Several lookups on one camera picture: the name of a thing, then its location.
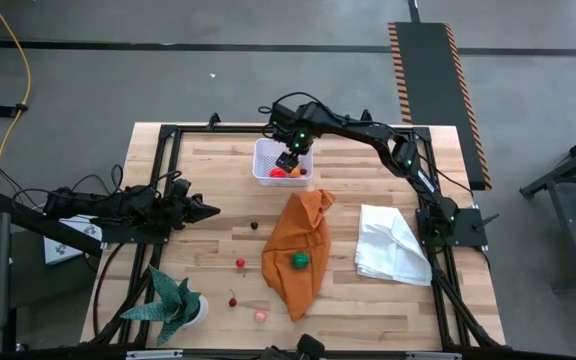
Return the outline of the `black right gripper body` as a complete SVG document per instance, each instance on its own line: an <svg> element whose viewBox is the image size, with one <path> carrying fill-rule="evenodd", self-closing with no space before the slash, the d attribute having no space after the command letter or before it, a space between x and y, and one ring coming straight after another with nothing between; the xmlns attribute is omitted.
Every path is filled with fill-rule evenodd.
<svg viewBox="0 0 576 360"><path fill-rule="evenodd" d="M313 142L313 134L299 127L282 127L280 130L280 140L286 146L289 154L298 156L309 152Z"/></svg>

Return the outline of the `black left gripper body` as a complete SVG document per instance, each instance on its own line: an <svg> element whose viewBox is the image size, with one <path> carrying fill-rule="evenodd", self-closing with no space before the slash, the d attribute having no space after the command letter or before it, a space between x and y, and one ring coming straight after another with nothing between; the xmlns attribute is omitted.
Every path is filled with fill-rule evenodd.
<svg viewBox="0 0 576 360"><path fill-rule="evenodd" d="M174 230L183 230L186 227L185 218L188 213L187 194L187 187L173 187L166 197L166 219Z"/></svg>

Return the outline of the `orange cloth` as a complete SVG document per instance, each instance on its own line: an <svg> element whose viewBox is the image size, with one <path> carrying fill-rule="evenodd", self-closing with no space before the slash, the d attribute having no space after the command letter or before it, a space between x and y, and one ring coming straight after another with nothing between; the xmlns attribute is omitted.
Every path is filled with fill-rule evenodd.
<svg viewBox="0 0 576 360"><path fill-rule="evenodd" d="M291 194L262 250L262 275L284 302L292 321L306 314L322 287L331 247L325 213L335 200L326 190ZM307 268L292 267L296 252L310 256Z"/></svg>

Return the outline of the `white plastic basket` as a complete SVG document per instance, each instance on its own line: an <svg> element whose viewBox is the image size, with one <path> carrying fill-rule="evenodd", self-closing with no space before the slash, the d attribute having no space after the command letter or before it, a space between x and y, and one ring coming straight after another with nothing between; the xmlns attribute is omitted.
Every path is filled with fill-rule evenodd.
<svg viewBox="0 0 576 360"><path fill-rule="evenodd" d="M287 178L271 178L270 171L276 166L276 160L282 152L287 149L284 144L267 139L260 138L256 141L253 152L252 174L261 186L268 187L305 187L314 175L314 157L313 151L310 150L306 155L299 155L299 164L296 168L305 168L308 174L305 176Z"/></svg>

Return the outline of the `green plant in white pot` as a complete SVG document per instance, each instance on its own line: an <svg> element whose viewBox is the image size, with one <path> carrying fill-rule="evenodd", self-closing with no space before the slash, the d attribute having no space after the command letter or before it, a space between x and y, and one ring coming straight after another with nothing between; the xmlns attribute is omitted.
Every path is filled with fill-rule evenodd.
<svg viewBox="0 0 576 360"><path fill-rule="evenodd" d="M157 345L164 345L180 328L201 324L208 314L208 301L200 292L188 288L188 278L177 284L153 266L149 266L148 271L159 300L128 309L120 317L127 320L161 322Z"/></svg>

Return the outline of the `white printed box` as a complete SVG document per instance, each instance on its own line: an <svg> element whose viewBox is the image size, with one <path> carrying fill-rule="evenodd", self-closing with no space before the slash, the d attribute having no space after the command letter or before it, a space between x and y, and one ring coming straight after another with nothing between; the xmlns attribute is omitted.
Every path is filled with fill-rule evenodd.
<svg viewBox="0 0 576 360"><path fill-rule="evenodd" d="M102 240L102 229L92 224L91 217L89 216L78 215L71 218L62 218L60 222L85 235L95 238L97 241ZM47 237L44 238L43 243L44 262L46 265L55 265L83 254L80 250L66 246Z"/></svg>

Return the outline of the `white cloth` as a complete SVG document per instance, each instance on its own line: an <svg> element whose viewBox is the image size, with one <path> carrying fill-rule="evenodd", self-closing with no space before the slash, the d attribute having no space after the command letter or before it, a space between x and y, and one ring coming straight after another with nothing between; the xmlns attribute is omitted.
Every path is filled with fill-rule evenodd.
<svg viewBox="0 0 576 360"><path fill-rule="evenodd" d="M361 205L354 262L360 276L431 285L430 263L398 208Z"/></svg>

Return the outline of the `black diagonal support beam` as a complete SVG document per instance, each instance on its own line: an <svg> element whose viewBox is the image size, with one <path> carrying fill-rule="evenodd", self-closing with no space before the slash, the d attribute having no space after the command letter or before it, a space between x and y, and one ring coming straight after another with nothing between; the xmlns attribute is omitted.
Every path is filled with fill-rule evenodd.
<svg viewBox="0 0 576 360"><path fill-rule="evenodd" d="M0 193L0 213L7 213L14 225L48 237L66 246L80 250L83 253L100 258L102 249L100 242L58 220L47 218L41 213L21 204Z"/></svg>

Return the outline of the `black mat with striped edges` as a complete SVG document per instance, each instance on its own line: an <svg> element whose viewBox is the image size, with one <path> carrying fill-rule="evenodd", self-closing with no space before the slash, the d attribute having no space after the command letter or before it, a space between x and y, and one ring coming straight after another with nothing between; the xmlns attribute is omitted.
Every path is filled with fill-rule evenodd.
<svg viewBox="0 0 576 360"><path fill-rule="evenodd" d="M484 147L452 27L392 22L388 36L404 123L454 126L470 188L492 188Z"/></svg>

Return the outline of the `black aluminium table frame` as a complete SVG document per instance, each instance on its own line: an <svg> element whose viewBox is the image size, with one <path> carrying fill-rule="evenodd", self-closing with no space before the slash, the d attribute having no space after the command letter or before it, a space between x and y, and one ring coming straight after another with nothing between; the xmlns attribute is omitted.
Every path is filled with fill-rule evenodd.
<svg viewBox="0 0 576 360"><path fill-rule="evenodd" d="M258 184L252 174L258 124L138 123L124 163L129 185L150 180L155 169L178 169L206 203L221 212L173 232L163 246L161 269L188 278L208 301L206 319L180 329L170 340L182 349L293 347L303 334L330 350L437 350L441 346L433 292L428 287L360 276L355 265L362 204L398 208L415 223L418 200L403 179L385 169L368 145L336 136L313 147L308 188L336 200L326 212L331 250L315 302L292 321L261 273L261 252L291 195L288 187ZM252 222L258 223L256 230ZM245 260L239 273L236 260ZM228 302L234 291L237 305ZM267 315L264 323L256 311Z"/></svg>

